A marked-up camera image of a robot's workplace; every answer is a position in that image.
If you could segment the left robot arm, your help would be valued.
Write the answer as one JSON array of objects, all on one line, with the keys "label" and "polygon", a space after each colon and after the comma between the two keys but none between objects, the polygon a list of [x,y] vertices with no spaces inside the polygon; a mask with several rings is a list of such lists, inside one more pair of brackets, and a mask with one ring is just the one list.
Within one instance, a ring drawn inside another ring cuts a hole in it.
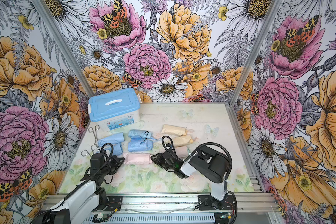
[{"label": "left robot arm", "polygon": [[107,175],[113,177],[117,173],[124,161],[124,157],[113,155],[107,159],[102,153],[94,154],[81,183],[60,202],[45,211],[42,210],[31,223],[81,224],[92,211],[110,208],[111,203],[101,185]]}]

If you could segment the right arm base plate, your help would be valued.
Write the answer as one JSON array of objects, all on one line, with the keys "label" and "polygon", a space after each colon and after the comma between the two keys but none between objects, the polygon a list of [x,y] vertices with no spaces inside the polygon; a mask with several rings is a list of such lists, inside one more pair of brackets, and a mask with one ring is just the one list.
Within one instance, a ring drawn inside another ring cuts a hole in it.
[{"label": "right arm base plate", "polygon": [[231,194],[226,194],[222,201],[213,198],[211,195],[199,195],[198,208],[201,211],[232,211],[237,208],[237,203]]}]

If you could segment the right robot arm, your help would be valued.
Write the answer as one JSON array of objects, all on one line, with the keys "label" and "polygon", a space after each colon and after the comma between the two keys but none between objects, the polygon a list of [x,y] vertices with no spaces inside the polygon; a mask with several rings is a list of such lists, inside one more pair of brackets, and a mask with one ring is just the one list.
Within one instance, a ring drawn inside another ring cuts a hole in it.
[{"label": "right robot arm", "polygon": [[230,153],[222,145],[215,142],[203,143],[182,160],[169,143],[165,146],[164,153],[155,154],[150,159],[160,168],[181,179],[187,179],[195,172],[202,174],[211,182],[211,206],[217,210],[224,207],[228,177],[233,163]]}]

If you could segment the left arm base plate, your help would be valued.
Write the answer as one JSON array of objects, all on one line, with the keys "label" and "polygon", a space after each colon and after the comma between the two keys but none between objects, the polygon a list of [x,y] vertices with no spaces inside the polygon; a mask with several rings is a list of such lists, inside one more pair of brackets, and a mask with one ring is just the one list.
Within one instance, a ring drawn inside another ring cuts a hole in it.
[{"label": "left arm base plate", "polygon": [[122,196],[107,196],[107,204],[102,210],[103,212],[118,212],[121,210]]}]

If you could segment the blue umbrella sleeve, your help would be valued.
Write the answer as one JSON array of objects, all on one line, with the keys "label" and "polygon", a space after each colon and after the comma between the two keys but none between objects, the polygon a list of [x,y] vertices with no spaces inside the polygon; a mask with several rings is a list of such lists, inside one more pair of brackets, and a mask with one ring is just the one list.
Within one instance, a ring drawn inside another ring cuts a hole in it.
[{"label": "blue umbrella sleeve", "polygon": [[125,139],[124,139],[123,133],[116,133],[116,134],[113,134],[113,135],[110,135],[108,137],[104,137],[104,138],[98,140],[98,145],[99,145],[99,147],[102,147],[106,143],[111,143],[111,144],[115,145],[115,144],[122,143],[124,141],[125,141]]},{"label": "blue umbrella sleeve", "polygon": [[116,156],[121,156],[123,154],[123,150],[120,143],[114,144],[113,148],[110,145],[106,145],[103,149],[106,151],[108,155],[110,155],[111,151],[113,151],[113,155]]}]

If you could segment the blue umbrella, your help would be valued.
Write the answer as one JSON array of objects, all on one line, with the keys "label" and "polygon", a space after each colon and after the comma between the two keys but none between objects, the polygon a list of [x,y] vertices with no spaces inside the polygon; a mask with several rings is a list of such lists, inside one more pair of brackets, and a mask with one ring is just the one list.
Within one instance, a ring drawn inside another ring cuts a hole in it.
[{"label": "blue umbrella", "polygon": [[128,137],[131,139],[144,139],[155,141],[156,138],[153,137],[153,133],[145,130],[132,129],[128,133]]},{"label": "blue umbrella", "polygon": [[153,148],[153,142],[150,140],[133,139],[128,143],[129,152],[150,151]]}]

